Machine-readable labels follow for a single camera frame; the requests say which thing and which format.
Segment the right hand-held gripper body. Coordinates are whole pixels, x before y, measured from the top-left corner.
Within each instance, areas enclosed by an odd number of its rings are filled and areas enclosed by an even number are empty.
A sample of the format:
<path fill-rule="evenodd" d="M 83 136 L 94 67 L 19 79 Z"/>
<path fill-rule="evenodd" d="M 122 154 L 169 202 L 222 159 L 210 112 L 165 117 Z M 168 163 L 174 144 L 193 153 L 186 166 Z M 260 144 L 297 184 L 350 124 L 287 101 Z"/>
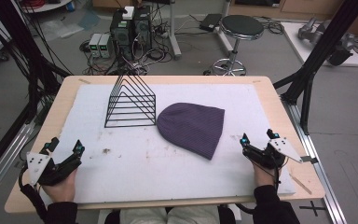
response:
<path fill-rule="evenodd" d="M 302 163 L 303 159 L 286 138 L 269 140 L 264 149 L 250 145 L 242 148 L 242 154 L 250 161 L 267 169 L 281 168 L 287 159 Z"/>

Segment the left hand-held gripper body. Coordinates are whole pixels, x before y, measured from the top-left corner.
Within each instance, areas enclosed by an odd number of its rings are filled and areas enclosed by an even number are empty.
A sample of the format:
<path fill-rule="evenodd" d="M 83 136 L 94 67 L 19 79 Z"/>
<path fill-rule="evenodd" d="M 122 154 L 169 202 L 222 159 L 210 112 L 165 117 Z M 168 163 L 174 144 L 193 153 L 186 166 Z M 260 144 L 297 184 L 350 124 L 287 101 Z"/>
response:
<path fill-rule="evenodd" d="M 62 182 L 81 164 L 82 153 L 73 153 L 61 163 L 56 164 L 46 153 L 28 152 L 26 155 L 32 185 L 54 186 Z"/>

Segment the purple knitted beanie hat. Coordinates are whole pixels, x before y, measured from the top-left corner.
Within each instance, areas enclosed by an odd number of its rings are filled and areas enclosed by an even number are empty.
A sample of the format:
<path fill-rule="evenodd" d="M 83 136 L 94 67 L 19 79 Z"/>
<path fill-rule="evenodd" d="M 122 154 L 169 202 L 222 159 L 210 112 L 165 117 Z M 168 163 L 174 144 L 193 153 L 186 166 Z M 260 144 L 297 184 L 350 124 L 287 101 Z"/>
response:
<path fill-rule="evenodd" d="M 157 127 L 168 142 L 211 160 L 222 135 L 225 110 L 213 106 L 175 103 L 159 115 Z"/>

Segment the person's right hand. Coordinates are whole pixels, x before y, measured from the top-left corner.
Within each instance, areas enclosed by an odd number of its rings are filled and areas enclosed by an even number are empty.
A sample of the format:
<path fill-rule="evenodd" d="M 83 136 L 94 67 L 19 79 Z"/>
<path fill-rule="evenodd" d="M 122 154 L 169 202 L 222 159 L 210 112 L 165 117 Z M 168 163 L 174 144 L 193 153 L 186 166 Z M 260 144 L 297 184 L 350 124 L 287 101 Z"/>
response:
<path fill-rule="evenodd" d="M 253 167 L 255 185 L 257 187 L 275 186 L 278 183 L 277 176 L 280 174 L 276 174 L 276 171 L 274 169 L 267 169 L 265 167 L 262 167 L 258 163 L 253 163 Z"/>

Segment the person's left hand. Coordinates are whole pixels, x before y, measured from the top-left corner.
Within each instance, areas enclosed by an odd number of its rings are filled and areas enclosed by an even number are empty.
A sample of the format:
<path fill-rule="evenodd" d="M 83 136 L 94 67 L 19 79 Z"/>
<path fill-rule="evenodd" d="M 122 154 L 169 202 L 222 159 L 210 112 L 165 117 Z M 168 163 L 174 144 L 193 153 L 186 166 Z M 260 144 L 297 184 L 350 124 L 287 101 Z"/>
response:
<path fill-rule="evenodd" d="M 76 170 L 54 186 L 42 186 L 54 203 L 72 202 L 76 195 Z"/>

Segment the white board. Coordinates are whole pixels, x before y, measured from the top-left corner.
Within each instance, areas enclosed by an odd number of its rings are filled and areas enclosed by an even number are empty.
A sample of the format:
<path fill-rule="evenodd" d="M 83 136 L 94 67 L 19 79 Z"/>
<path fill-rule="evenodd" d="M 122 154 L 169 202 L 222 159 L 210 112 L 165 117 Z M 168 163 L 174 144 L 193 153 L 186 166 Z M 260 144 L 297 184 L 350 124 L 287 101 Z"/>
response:
<path fill-rule="evenodd" d="M 313 50 L 313 45 L 309 42 L 309 40 L 300 40 L 297 37 L 298 29 L 303 25 L 304 23 L 282 22 L 284 33 L 290 40 L 292 47 L 296 51 L 296 55 L 302 63 L 308 59 L 311 51 Z M 344 63 L 342 63 L 341 66 L 358 67 L 358 53 L 352 49 L 351 56 Z"/>

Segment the grey power supply unit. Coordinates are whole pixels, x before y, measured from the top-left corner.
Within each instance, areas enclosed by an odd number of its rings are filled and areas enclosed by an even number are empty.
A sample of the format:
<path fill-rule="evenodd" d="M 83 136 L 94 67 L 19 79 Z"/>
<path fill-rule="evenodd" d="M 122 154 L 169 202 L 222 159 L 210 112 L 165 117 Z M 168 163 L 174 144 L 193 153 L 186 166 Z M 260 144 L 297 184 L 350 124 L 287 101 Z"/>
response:
<path fill-rule="evenodd" d="M 101 36 L 102 36 L 101 34 L 93 34 L 89 41 L 89 49 L 90 49 L 91 55 L 94 58 L 99 58 L 101 56 L 101 53 L 98 48 Z"/>
<path fill-rule="evenodd" d="M 99 50 L 102 58 L 110 58 L 113 50 L 112 40 L 109 34 L 102 34 L 99 41 Z"/>

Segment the person's legs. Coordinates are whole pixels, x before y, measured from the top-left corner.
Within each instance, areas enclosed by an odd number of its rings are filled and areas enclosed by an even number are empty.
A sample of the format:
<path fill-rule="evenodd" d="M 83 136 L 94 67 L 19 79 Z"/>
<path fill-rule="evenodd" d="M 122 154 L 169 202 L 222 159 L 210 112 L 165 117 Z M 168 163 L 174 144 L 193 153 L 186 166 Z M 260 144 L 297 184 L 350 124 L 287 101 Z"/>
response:
<path fill-rule="evenodd" d="M 177 206 L 124 209 L 120 224 L 220 224 L 215 205 Z"/>

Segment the black round stool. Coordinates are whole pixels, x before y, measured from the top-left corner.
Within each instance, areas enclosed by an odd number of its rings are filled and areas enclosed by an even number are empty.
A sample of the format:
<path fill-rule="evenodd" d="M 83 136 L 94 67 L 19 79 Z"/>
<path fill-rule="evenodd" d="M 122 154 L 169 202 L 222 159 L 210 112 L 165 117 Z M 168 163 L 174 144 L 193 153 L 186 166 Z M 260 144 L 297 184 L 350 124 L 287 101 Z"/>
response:
<path fill-rule="evenodd" d="M 264 33 L 264 26 L 253 17 L 244 15 L 228 15 L 221 20 L 220 33 L 235 39 L 229 56 L 219 59 L 212 65 L 212 71 L 218 76 L 245 76 L 246 67 L 237 60 L 238 47 L 242 40 L 257 40 Z"/>

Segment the black computer tower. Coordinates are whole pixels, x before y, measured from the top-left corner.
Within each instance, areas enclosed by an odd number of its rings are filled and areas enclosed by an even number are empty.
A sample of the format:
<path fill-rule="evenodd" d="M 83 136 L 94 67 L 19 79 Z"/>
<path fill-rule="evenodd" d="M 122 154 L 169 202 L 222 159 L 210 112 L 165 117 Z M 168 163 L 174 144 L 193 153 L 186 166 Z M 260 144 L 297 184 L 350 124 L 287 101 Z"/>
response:
<path fill-rule="evenodd" d="M 133 21 L 138 45 L 144 49 L 151 49 L 150 6 L 137 7 L 134 11 Z"/>
<path fill-rule="evenodd" d="M 133 22 L 123 19 L 123 10 L 117 10 L 110 25 L 110 33 L 116 53 L 120 53 L 127 60 L 132 60 L 131 44 L 134 39 Z"/>

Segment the black flat box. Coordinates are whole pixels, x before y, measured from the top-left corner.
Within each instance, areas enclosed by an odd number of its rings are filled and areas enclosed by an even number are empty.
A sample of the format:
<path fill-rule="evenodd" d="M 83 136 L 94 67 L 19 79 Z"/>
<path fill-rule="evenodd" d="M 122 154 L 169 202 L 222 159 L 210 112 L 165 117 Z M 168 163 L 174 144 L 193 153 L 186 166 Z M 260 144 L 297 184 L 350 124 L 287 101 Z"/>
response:
<path fill-rule="evenodd" d="M 200 29 L 203 31 L 212 32 L 219 24 L 221 18 L 221 14 L 208 14 L 200 23 Z"/>

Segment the round white table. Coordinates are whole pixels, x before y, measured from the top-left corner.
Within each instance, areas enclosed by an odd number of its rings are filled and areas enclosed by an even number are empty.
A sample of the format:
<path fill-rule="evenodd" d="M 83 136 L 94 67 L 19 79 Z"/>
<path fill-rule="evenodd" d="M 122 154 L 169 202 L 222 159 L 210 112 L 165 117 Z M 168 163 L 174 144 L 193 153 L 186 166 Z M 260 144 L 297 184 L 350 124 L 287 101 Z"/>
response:
<path fill-rule="evenodd" d="M 21 9 L 26 13 L 38 13 L 64 7 L 72 0 L 21 0 Z"/>

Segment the white box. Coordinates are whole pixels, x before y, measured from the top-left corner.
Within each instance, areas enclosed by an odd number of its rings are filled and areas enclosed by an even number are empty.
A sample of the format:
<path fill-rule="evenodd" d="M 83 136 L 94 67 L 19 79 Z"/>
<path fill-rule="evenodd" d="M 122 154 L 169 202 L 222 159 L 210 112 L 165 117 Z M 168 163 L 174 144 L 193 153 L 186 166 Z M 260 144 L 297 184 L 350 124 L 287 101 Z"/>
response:
<path fill-rule="evenodd" d="M 126 6 L 124 7 L 124 12 L 122 14 L 122 19 L 123 20 L 131 20 L 133 18 L 134 15 L 134 7 L 132 6 Z"/>

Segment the aluminium rail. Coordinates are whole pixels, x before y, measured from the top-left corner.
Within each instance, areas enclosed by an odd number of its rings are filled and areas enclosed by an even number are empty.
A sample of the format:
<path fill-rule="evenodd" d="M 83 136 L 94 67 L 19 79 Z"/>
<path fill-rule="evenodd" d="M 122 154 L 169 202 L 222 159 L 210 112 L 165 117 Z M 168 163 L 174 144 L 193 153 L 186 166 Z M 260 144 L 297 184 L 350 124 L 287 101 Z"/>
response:
<path fill-rule="evenodd" d="M 26 142 L 31 139 L 34 126 L 34 121 L 31 121 L 28 124 L 23 124 L 20 129 L 15 132 L 15 135 L 8 143 L 8 146 L 4 147 L 4 153 L 0 157 L 0 183 L 8 172 L 10 166 L 19 156 L 21 149 L 24 148 Z"/>
<path fill-rule="evenodd" d="M 324 170 L 322 161 L 319 158 L 316 147 L 314 146 L 311 137 L 306 134 L 304 129 L 300 125 L 300 111 L 296 105 L 289 105 L 286 102 L 282 102 L 289 119 L 296 130 L 296 134 L 300 139 L 302 146 L 307 153 L 307 156 L 313 159 L 312 165 L 316 174 L 324 187 L 323 202 L 328 213 L 328 216 L 332 224 L 348 224 L 343 211 L 339 205 L 335 192 L 328 180 L 327 174 Z"/>

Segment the white desk leg frame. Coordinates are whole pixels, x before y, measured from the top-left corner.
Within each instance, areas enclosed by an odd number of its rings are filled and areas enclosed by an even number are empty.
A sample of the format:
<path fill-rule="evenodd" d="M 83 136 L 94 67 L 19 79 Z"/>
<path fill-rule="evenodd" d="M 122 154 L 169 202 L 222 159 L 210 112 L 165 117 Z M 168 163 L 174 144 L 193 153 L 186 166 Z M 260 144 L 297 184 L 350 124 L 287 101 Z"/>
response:
<path fill-rule="evenodd" d="M 232 0 L 223 0 L 223 5 L 222 5 L 222 9 L 221 9 L 221 13 L 223 16 L 228 15 L 231 1 Z M 170 40 L 170 43 L 172 46 L 173 58 L 175 60 L 179 60 L 182 57 L 182 51 L 180 50 L 178 41 L 175 36 L 175 31 L 177 30 L 177 28 L 175 27 L 175 3 L 176 3 L 176 0 L 169 0 L 169 2 L 170 2 L 169 3 L 169 6 L 170 6 L 169 40 Z M 230 52 L 231 50 L 233 50 L 231 44 L 227 40 L 226 36 L 223 34 L 222 28 L 220 26 L 215 27 L 213 31 L 217 34 L 218 39 L 223 44 L 223 47 L 226 50 L 226 52 Z"/>

